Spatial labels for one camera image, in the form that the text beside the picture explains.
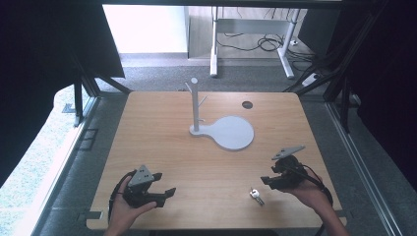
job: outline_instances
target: left hand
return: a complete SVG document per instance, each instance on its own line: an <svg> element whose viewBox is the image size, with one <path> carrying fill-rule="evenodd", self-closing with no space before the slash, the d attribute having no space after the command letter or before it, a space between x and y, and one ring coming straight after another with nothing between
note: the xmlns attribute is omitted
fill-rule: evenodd
<svg viewBox="0 0 417 236"><path fill-rule="evenodd" d="M127 177L120 185L118 193L124 193L126 185L132 177ZM111 211L111 218L105 236L122 235L135 222L139 215L156 207L156 202L148 203L138 208L132 208L123 199L122 194L117 194Z"/></svg>

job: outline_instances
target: black curtain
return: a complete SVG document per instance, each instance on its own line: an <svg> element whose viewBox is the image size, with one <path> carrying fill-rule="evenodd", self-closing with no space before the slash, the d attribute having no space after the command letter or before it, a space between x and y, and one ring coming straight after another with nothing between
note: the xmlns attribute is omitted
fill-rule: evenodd
<svg viewBox="0 0 417 236"><path fill-rule="evenodd" d="M3 185L46 121L58 90L79 80L82 71L90 80L124 73L101 5L1 1L0 58Z"/></svg>
<svg viewBox="0 0 417 236"><path fill-rule="evenodd" d="M417 190L417 8L389 0L353 60L358 115Z"/></svg>

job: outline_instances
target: gray carpet floor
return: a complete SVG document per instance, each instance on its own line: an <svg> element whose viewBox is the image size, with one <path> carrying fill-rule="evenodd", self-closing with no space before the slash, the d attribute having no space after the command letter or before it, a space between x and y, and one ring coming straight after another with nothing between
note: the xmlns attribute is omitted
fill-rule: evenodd
<svg viewBox="0 0 417 236"><path fill-rule="evenodd" d="M209 77L207 66L127 67L125 73L126 80L116 81L133 90L183 90L186 88L184 83L193 77L199 79L200 90L212 91L279 92L294 83L284 78L282 68L276 66L219 67L217 79ZM351 235L388 235L341 135L333 125L328 107L322 100L321 94L325 88L326 85L312 90L303 95L301 101L334 188L338 192L343 213L347 217L346 227ZM128 96L107 85L101 85L101 89L103 92L88 118L84 135L79 139L34 235L103 233L89 230L86 227L86 218ZM349 127L351 136L386 198L402 234L417 235L414 225L417 219L416 192L362 125L354 107L349 112ZM314 235L316 231L317 229L303 228L273 229L273 234ZM160 235L174 233L181 235L181 232L161 232ZM211 233L225 235L221 231ZM243 235L239 231L228 233L230 234L227 235ZM251 233L266 235L265 231ZM149 233L131 230L127 235L146 236Z"/></svg>

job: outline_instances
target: white metal desk frame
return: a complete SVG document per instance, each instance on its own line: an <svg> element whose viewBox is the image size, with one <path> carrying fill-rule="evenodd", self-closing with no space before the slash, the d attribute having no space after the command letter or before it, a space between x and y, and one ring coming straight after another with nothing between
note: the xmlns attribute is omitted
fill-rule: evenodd
<svg viewBox="0 0 417 236"><path fill-rule="evenodd" d="M291 66L285 54L288 49L292 34L297 25L300 9L295 9L291 22L275 20L245 20L245 19L219 19L217 16L218 7L214 7L212 14L212 47L209 64L209 74L217 76L217 34L221 32L229 33L268 33L285 34L286 37L282 47L278 48L278 55L288 79L294 78Z"/></svg>

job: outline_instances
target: forearm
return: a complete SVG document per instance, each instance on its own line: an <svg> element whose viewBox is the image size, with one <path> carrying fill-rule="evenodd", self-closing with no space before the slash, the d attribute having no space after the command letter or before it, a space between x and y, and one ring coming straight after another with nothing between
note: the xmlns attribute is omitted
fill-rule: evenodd
<svg viewBox="0 0 417 236"><path fill-rule="evenodd" d="M326 232L328 236L348 236L346 228L343 223L340 221L336 212L331 206L325 206L322 208L316 209L316 213L322 219L323 224L325 225Z"/></svg>

